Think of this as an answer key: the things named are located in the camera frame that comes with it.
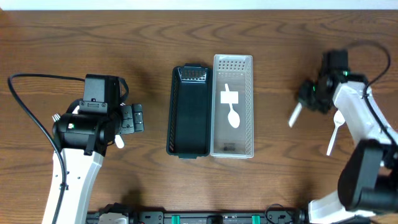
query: brown tabletop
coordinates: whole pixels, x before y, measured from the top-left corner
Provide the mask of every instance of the brown tabletop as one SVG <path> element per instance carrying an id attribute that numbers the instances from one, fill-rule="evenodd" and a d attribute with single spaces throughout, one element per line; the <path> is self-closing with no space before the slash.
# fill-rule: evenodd
<path id="1" fill-rule="evenodd" d="M 19 72 L 84 78 L 124 77 L 128 103 L 142 103 L 145 131 L 108 147 L 90 210 L 121 202 L 167 211 L 262 210 L 272 203 L 306 207 L 336 189 L 353 151 L 348 128 L 326 150 L 333 113 L 303 110 L 287 126 L 294 94 L 316 78 L 322 52 L 354 40 L 378 40 L 392 67 L 373 86 L 398 127 L 398 14 L 395 11 L 75 11 L 0 12 L 0 223 L 40 223 L 52 176 L 53 149 L 9 93 Z M 254 158 L 183 160 L 166 153 L 172 69 L 212 66 L 214 54 L 253 56 Z M 385 66 L 372 47 L 350 52 L 350 67 L 374 78 Z M 83 83 L 18 78 L 17 92 L 50 131 L 51 115 L 83 96 Z M 394 215 L 381 223 L 397 223 Z"/>

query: spoon handle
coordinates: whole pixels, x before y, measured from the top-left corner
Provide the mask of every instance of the spoon handle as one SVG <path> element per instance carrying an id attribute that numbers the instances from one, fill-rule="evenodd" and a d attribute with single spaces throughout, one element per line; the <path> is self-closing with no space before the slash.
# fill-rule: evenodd
<path id="1" fill-rule="evenodd" d="M 329 147 L 326 155 L 330 156 L 331 150 L 333 149 L 333 145 L 335 144 L 335 139 L 336 139 L 336 134 L 337 134 L 338 126 L 335 127 L 335 130 L 333 131 L 333 134 L 331 135 L 331 139 L 329 142 Z"/>

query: green tape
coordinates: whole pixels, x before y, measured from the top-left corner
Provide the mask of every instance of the green tape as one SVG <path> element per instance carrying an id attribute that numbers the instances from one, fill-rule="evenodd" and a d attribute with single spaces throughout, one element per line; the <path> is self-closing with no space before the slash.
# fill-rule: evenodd
<path id="1" fill-rule="evenodd" d="M 260 224 L 260 216 L 259 215 L 253 215 L 251 217 L 252 223 L 253 224 Z"/>
<path id="2" fill-rule="evenodd" d="M 180 216 L 172 215 L 172 224 L 180 224 Z"/>

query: spoon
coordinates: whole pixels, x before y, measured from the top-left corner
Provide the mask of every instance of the spoon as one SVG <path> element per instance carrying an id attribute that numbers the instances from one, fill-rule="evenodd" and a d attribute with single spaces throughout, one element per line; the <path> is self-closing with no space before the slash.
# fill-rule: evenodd
<path id="1" fill-rule="evenodd" d="M 225 83 L 225 91 L 229 92 L 229 88 L 228 88 L 228 84 Z M 233 127 L 233 128 L 238 128 L 239 127 L 239 123 L 241 122 L 238 113 L 234 110 L 234 108 L 232 107 L 232 103 L 229 102 L 229 108 L 231 109 L 229 111 L 228 114 L 228 121 L 229 124 Z"/>
<path id="2" fill-rule="evenodd" d="M 336 111 L 335 117 L 333 118 L 333 120 L 335 122 L 335 130 L 333 131 L 333 134 L 331 135 L 328 152 L 326 153 L 326 155 L 328 155 L 328 156 L 330 156 L 331 150 L 333 149 L 333 145 L 335 143 L 338 128 L 346 122 L 346 120 L 344 119 L 343 114 L 341 114 L 340 110 Z"/>

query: table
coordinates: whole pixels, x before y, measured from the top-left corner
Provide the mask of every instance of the table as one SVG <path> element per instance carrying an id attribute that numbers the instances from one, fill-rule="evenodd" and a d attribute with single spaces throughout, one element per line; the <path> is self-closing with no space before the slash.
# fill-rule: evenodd
<path id="1" fill-rule="evenodd" d="M 142 103 L 145 131 L 108 147 L 90 210 L 120 202 L 167 211 L 305 207 L 336 189 L 353 151 L 343 126 L 325 155 L 333 113 L 303 110 L 287 120 L 294 94 L 315 79 L 322 52 L 354 40 L 378 40 L 392 54 L 389 74 L 373 86 L 398 128 L 398 16 L 395 11 L 47 11 L 0 12 L 0 223 L 40 223 L 50 189 L 53 149 L 9 93 L 13 73 L 124 77 L 128 103 Z M 254 158 L 183 160 L 165 151 L 172 69 L 212 66 L 214 54 L 248 54 L 254 64 Z M 385 66 L 372 47 L 350 52 L 353 71 L 374 78 Z M 83 95 L 83 84 L 19 78 L 22 100 L 51 130 L 54 113 Z M 398 222 L 396 215 L 379 217 Z"/>

